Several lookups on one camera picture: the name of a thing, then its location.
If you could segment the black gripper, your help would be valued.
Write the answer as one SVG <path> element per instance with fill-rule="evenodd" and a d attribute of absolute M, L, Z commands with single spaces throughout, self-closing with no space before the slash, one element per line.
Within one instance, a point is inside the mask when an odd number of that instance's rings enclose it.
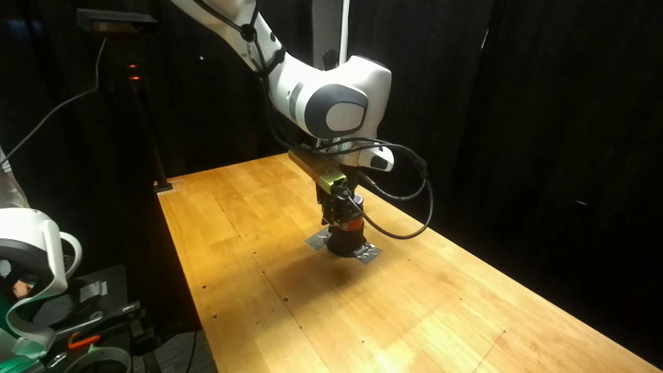
<path fill-rule="evenodd" d="M 321 223 L 327 226 L 357 228 L 363 223 L 361 199 L 346 180 L 318 187 L 317 203 L 321 206 Z"/>

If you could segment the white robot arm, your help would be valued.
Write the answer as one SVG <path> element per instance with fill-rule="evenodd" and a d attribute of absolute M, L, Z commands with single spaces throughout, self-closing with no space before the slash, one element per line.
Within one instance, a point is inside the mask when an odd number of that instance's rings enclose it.
<path fill-rule="evenodd" d="M 259 0 L 172 0 L 192 22 L 222 37 L 266 79 L 273 108 L 317 141 L 327 141 L 342 166 L 390 172 L 394 152 L 377 144 L 392 71 L 350 56 L 330 71 L 287 54 L 259 13 Z"/>

